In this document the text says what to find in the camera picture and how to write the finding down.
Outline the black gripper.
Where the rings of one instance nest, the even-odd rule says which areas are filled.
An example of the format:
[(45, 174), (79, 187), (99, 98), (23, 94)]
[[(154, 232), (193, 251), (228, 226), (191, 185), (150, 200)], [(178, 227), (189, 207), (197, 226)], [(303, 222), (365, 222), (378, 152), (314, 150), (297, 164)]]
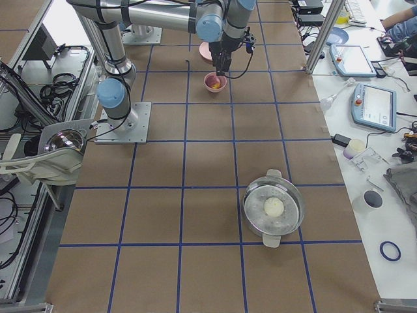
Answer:
[(229, 72), (231, 54), (239, 48), (240, 43), (241, 38), (232, 38), (229, 35), (222, 35), (219, 41), (209, 43), (212, 64), (217, 74), (225, 76)]

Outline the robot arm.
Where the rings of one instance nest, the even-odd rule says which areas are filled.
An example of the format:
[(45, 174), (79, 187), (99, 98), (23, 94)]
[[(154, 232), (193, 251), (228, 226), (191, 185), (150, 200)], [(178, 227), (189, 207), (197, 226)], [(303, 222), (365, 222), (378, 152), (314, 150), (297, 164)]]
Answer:
[(208, 43), (212, 64), (226, 75), (232, 53), (254, 50), (248, 22), (255, 1), (70, 1), (86, 28), (94, 49), (104, 56), (106, 71), (125, 77), (133, 64), (127, 58), (119, 25), (143, 25), (196, 34)]
[(79, 19), (106, 73), (96, 88), (96, 97), (106, 113), (108, 132), (129, 133), (139, 121), (131, 99), (136, 68), (126, 56), (119, 24), (83, 16)]

